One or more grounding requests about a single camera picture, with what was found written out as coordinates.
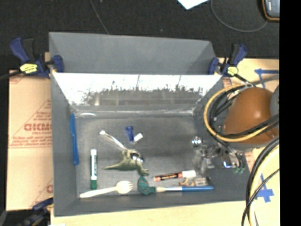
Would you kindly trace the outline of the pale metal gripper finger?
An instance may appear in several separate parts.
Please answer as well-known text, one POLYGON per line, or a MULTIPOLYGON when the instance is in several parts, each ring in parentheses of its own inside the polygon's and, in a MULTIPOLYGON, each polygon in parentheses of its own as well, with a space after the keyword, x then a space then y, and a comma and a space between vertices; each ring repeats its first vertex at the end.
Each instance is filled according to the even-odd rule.
POLYGON ((203 151, 203 150, 207 150, 211 147, 210 141, 203 139, 201 137, 195 136, 192 140, 191 140, 191 146, 192 149, 199 150, 199 151, 203 151))
POLYGON ((212 158, 206 151, 201 150, 196 151, 192 165, 198 174, 206 174, 207 170, 214 168, 212 158))

